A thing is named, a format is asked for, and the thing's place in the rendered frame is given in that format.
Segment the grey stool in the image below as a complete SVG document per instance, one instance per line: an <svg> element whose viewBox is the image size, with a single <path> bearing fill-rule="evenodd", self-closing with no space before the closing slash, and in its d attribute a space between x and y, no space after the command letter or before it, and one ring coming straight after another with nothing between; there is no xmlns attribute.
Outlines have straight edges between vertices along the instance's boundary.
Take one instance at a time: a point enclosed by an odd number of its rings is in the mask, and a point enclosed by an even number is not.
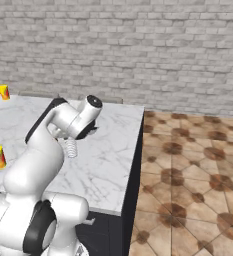
<svg viewBox="0 0 233 256"><path fill-rule="evenodd" d="M113 104L123 104L123 99L119 97L100 97L102 102L113 103Z"/></svg>

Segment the clear ribbed bottle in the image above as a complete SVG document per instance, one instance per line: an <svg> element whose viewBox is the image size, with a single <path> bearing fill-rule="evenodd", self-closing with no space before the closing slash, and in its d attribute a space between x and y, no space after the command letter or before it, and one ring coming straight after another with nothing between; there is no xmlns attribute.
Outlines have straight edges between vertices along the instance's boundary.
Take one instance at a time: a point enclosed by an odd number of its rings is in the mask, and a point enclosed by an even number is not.
<svg viewBox="0 0 233 256"><path fill-rule="evenodd" d="M65 140L67 156L75 158L77 156L77 143L74 139L68 138Z"/></svg>

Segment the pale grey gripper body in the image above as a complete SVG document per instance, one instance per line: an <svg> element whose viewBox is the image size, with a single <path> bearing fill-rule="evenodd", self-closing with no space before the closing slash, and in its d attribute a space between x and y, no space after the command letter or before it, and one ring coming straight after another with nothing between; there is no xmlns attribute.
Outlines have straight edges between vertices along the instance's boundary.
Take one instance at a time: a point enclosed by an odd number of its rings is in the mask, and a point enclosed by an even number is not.
<svg viewBox="0 0 233 256"><path fill-rule="evenodd" d="M53 130L52 130L52 136L55 138L55 139L67 139L69 137L69 135L62 131L60 128L58 127L55 127Z"/></svg>

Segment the dark cupboard door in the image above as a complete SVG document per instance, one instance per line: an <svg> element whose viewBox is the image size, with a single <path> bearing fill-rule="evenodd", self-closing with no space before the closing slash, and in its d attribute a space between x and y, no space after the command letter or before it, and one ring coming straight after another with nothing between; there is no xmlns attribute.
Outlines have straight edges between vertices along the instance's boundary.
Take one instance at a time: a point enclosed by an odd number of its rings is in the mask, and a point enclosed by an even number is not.
<svg viewBox="0 0 233 256"><path fill-rule="evenodd" d="M119 216L90 212L92 225L76 226L79 240L87 248L89 256L122 256L122 221Z"/></svg>

